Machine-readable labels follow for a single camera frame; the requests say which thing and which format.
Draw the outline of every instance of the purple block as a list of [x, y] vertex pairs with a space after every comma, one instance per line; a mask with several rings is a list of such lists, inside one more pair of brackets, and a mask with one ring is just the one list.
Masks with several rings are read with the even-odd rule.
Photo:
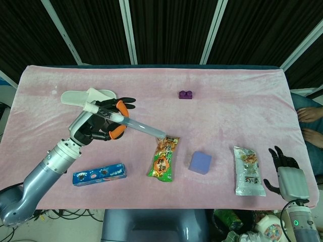
[[180, 91], [178, 95], [179, 99], [192, 99], [193, 98], [193, 93], [192, 91]]
[[210, 170], [211, 160], [212, 156], [199, 151], [195, 151], [191, 159], [190, 167], [188, 169], [205, 175]]

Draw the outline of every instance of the person's hand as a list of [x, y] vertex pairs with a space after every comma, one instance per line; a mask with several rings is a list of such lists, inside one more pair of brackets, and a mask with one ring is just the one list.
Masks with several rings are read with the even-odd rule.
[[298, 121], [311, 123], [323, 117], [323, 108], [321, 107], [304, 107], [297, 110]]
[[323, 134], [306, 128], [302, 129], [302, 134], [305, 141], [323, 149]]

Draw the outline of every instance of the blue foam cube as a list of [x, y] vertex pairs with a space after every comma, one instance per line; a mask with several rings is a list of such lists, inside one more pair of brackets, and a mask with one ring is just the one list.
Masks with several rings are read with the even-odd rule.
[[211, 160], [212, 156], [199, 151], [195, 151], [191, 159], [190, 167], [188, 169], [205, 175], [210, 170]]

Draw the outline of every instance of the chip bag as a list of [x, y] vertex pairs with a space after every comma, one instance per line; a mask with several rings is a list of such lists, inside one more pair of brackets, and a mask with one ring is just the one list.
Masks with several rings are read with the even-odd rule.
[[158, 139], [158, 145], [153, 157], [152, 168], [148, 176], [157, 177], [163, 182], [172, 182], [172, 159], [179, 138], [165, 137]]
[[258, 158], [253, 150], [234, 147], [238, 196], [266, 196], [261, 184]]

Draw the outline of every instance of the pink blanket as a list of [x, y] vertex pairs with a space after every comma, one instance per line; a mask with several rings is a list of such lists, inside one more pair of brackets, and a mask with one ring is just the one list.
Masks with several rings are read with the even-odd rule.
[[[0, 145], [0, 189], [22, 182], [82, 111], [61, 104], [67, 90], [110, 89], [134, 97], [130, 117], [180, 137], [174, 181], [147, 177], [156, 139], [127, 129], [116, 141], [93, 141], [49, 190], [38, 209], [54, 208], [234, 208], [281, 209], [280, 196], [235, 195], [233, 147], [257, 152], [262, 178], [278, 184], [269, 147], [295, 157], [310, 189], [309, 206], [318, 202], [306, 147], [282, 70], [60, 69], [29, 66], [23, 73]], [[192, 90], [192, 100], [179, 100]], [[212, 156], [210, 171], [188, 170], [194, 151]], [[123, 162], [125, 179], [75, 187], [72, 173]]]

